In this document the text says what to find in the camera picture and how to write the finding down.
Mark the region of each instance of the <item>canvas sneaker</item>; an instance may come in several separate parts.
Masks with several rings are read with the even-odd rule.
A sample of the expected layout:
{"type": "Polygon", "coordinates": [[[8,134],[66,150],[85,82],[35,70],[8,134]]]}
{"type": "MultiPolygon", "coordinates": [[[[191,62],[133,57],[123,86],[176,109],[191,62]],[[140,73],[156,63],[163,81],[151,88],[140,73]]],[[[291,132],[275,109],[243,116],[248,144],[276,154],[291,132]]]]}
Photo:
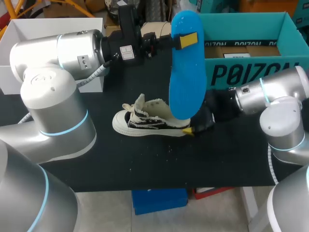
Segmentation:
{"type": "Polygon", "coordinates": [[[190,119],[179,120],[171,113],[169,106],[162,99],[145,102],[141,94],[133,105],[123,104],[112,120],[112,127],[127,136],[167,135],[180,137],[182,129],[190,126],[190,119]]]}

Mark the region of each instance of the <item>red box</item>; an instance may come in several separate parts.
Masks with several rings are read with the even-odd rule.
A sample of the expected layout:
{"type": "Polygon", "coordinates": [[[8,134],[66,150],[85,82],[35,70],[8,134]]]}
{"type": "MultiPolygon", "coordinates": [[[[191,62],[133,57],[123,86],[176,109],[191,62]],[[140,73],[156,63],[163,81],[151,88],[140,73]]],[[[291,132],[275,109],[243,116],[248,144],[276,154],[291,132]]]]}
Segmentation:
{"type": "Polygon", "coordinates": [[[199,200],[199,199],[202,199],[202,198],[205,198],[205,197],[209,197],[211,195],[214,195],[214,194],[217,194],[217,193],[220,193],[220,192],[224,192],[224,191],[227,191],[227,190],[233,189],[233,188],[234,187],[213,188],[213,189],[210,189],[208,191],[201,192],[201,193],[197,193],[196,189],[193,189],[192,192],[194,194],[194,197],[197,200],[199,200]]]}

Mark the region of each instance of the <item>black tabletop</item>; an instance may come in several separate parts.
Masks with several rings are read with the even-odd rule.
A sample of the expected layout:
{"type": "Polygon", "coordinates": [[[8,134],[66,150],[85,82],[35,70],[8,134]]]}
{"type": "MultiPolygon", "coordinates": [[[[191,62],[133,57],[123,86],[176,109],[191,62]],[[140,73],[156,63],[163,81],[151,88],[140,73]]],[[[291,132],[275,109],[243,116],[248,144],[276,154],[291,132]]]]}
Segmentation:
{"type": "MultiPolygon", "coordinates": [[[[123,103],[168,100],[171,52],[160,53],[143,66],[113,67],[103,93],[83,93],[97,130],[97,141],[85,155],[53,161],[42,167],[74,191],[125,189],[240,187],[273,185],[267,160],[267,141],[259,115],[216,124],[199,137],[128,137],[116,133],[112,118],[123,103]]],[[[0,94],[0,125],[18,122],[26,113],[19,95],[0,94]]],[[[303,123],[309,117],[304,103],[303,123]]],[[[278,180],[300,166],[272,158],[278,180]]]]}

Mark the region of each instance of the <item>blue insole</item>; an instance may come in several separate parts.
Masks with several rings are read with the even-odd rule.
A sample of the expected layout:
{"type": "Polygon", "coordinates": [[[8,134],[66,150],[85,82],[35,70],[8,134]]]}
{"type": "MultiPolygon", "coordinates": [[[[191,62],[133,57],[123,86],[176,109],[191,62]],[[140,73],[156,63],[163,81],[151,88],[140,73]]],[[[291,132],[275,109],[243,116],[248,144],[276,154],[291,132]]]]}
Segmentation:
{"type": "Polygon", "coordinates": [[[175,15],[171,36],[197,32],[198,42],[182,50],[172,49],[169,106],[178,119],[188,119],[200,109],[206,92],[204,31],[199,16],[192,11],[175,15]]]}

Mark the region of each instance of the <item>blue box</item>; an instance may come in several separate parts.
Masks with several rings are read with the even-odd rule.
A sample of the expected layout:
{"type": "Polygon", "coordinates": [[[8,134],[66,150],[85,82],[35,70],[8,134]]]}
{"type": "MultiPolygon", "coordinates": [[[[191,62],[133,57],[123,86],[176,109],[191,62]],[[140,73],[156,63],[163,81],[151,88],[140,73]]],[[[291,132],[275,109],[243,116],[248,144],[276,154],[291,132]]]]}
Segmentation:
{"type": "Polygon", "coordinates": [[[184,188],[133,190],[132,201],[135,214],[140,215],[186,206],[188,195],[184,188]]]}
{"type": "Polygon", "coordinates": [[[199,14],[205,46],[276,46],[280,56],[207,58],[207,89],[240,86],[295,65],[309,68],[309,47],[287,13],[199,14]]]}

